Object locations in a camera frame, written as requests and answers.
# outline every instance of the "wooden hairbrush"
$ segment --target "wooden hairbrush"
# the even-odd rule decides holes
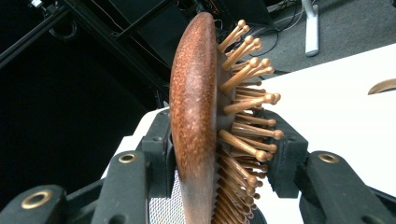
[[[276,104],[278,93],[253,90],[244,80],[272,74],[270,61],[253,58],[236,63],[261,48],[260,39],[247,36],[241,46],[225,50],[248,31],[244,21],[221,43],[209,13],[199,13],[177,47],[170,83],[170,120],[186,222],[248,223],[255,188],[262,185],[276,145],[281,139],[276,122],[248,111]]]

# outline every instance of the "white table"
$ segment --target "white table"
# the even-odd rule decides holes
[[[309,142],[308,151],[343,157],[363,182],[396,195],[396,91],[367,95],[379,81],[395,78],[396,44],[306,68],[262,83],[279,92],[265,105]],[[268,223],[303,223],[299,200],[278,199],[269,184],[257,202]]]

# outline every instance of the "wooden bristle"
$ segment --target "wooden bristle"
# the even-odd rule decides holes
[[[219,44],[218,50],[221,53],[224,53],[224,51],[232,44],[234,43],[240,35],[248,31],[248,26],[246,26],[245,21],[241,20],[238,22],[237,26],[233,29],[233,31],[224,39],[224,41]]]
[[[243,51],[253,43],[253,36],[248,35],[244,42],[239,46],[239,48],[225,61],[225,63],[221,66],[225,71],[230,70],[231,66],[236,63],[240,59],[241,54]]]
[[[242,123],[233,123],[232,133],[244,135],[253,135],[253,136],[267,136],[273,137],[275,140],[279,140],[283,137],[283,132],[280,130],[266,130],[262,128],[253,127],[247,124]]]
[[[241,71],[236,73],[233,77],[231,77],[228,81],[226,81],[223,85],[221,85],[220,91],[222,91],[223,93],[229,93],[232,88],[236,87],[246,79],[246,74],[252,68],[257,67],[258,65],[259,65],[259,59],[252,58],[247,66],[245,66]]]
[[[246,87],[246,86],[260,86],[262,83],[260,81],[257,82],[242,82],[239,83],[238,87]]]

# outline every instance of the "metal rod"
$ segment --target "metal rod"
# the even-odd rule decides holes
[[[145,13],[142,17],[134,21],[126,30],[124,30],[118,37],[117,40],[122,41],[127,38],[131,33],[135,32],[141,25],[146,23],[153,15],[160,13],[165,10],[169,5],[173,3],[172,0],[163,0],[152,10]]]
[[[40,36],[47,32],[53,25],[63,19],[69,13],[66,7],[60,7],[59,10],[50,15],[48,18],[38,24],[33,30],[27,35],[18,40],[11,47],[6,49],[0,55],[0,69],[2,69],[7,63],[18,56],[24,49],[33,44]]]

